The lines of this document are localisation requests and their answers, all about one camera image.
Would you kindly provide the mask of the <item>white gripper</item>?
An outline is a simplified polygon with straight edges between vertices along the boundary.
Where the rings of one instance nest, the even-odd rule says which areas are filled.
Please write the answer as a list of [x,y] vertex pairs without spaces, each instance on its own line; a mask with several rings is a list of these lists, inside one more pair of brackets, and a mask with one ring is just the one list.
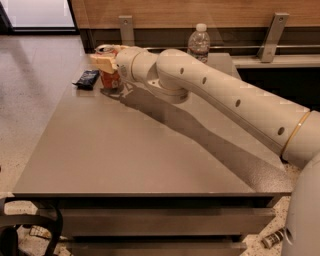
[[114,56],[91,54],[91,63],[103,72],[114,74],[118,71],[122,80],[135,82],[132,71],[133,62],[140,53],[145,52],[145,49],[127,45],[111,45],[111,48],[114,51],[119,52],[116,56],[116,60]]

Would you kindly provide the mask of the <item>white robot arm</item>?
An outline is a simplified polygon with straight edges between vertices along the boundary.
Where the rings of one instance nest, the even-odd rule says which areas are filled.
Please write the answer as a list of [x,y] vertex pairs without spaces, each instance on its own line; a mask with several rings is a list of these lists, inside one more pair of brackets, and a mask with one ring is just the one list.
[[320,256],[320,113],[167,49],[111,45],[90,60],[124,82],[140,82],[178,104],[190,92],[213,105],[284,160],[301,169],[286,219],[282,256]]

